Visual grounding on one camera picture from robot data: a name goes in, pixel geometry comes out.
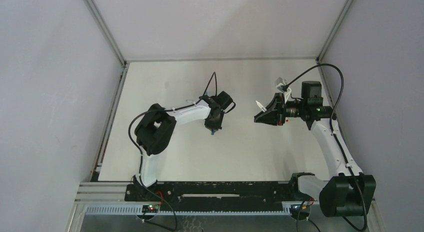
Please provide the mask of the white pen blue end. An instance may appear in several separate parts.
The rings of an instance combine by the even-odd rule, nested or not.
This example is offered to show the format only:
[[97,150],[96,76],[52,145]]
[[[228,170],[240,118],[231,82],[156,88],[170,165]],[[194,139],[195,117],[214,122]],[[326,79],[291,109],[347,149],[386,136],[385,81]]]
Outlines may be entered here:
[[255,101],[256,102],[256,105],[261,109],[261,111],[262,112],[266,112],[267,111],[267,109],[266,109],[266,107],[265,106],[263,106],[263,104],[262,103],[260,103],[259,101]]

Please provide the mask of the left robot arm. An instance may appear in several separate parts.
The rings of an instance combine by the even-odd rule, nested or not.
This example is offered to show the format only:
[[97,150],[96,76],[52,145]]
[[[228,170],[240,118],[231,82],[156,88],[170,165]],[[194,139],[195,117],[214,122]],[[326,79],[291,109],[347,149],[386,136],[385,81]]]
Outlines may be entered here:
[[145,188],[158,182],[158,157],[166,150],[175,129],[195,121],[204,121],[204,127],[212,134],[222,129],[224,116],[237,104],[225,91],[209,96],[201,95],[197,100],[180,107],[165,108],[158,103],[138,114],[128,125],[127,134],[140,153],[138,173],[135,180]]

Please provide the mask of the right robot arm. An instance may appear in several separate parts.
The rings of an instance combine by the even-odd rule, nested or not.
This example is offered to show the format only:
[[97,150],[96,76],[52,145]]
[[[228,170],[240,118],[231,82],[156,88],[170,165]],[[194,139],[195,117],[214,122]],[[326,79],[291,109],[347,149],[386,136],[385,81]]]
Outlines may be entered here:
[[326,217],[366,216],[369,212],[376,180],[364,174],[340,135],[336,115],[331,106],[324,106],[322,84],[304,81],[301,98],[291,97],[292,90],[282,78],[275,81],[279,90],[267,106],[254,116],[254,122],[283,126],[289,118],[300,118],[316,139],[326,162],[330,179],[323,181],[315,174],[292,174],[290,182],[297,194],[319,202]]

